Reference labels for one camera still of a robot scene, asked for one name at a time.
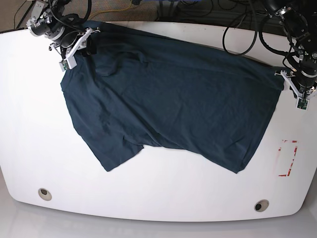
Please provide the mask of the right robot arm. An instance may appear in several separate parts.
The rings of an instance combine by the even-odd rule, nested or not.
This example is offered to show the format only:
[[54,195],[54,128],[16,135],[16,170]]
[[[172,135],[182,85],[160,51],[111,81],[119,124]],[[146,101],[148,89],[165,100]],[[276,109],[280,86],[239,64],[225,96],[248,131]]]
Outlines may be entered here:
[[64,7],[70,3],[68,0],[37,0],[27,21],[27,28],[32,35],[45,36],[53,41],[49,50],[55,48],[66,59],[66,54],[74,47],[86,33],[83,24],[91,13],[92,2],[88,1],[87,11],[83,18],[77,13],[63,15]]

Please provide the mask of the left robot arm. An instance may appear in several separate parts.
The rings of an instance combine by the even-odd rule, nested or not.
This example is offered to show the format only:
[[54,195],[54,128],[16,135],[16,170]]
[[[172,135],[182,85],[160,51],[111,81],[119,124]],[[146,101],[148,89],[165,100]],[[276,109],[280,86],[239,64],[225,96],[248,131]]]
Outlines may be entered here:
[[[315,0],[263,0],[268,15],[259,24],[259,38],[270,52],[283,56],[296,70],[292,82],[300,92],[317,85],[317,2]],[[263,38],[263,27],[271,17],[279,18],[290,49],[271,48]]]

